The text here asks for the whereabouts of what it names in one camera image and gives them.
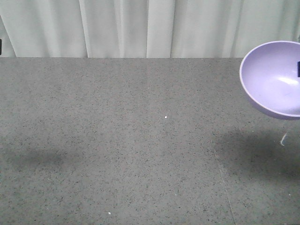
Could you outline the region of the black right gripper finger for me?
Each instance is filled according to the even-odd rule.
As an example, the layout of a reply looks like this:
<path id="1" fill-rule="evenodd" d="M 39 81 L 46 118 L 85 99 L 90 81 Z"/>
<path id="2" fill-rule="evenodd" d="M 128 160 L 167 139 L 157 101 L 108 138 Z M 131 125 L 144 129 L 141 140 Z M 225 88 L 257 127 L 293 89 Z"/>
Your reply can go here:
<path id="1" fill-rule="evenodd" d="M 300 61 L 297 62 L 297 76 L 300 77 Z"/>

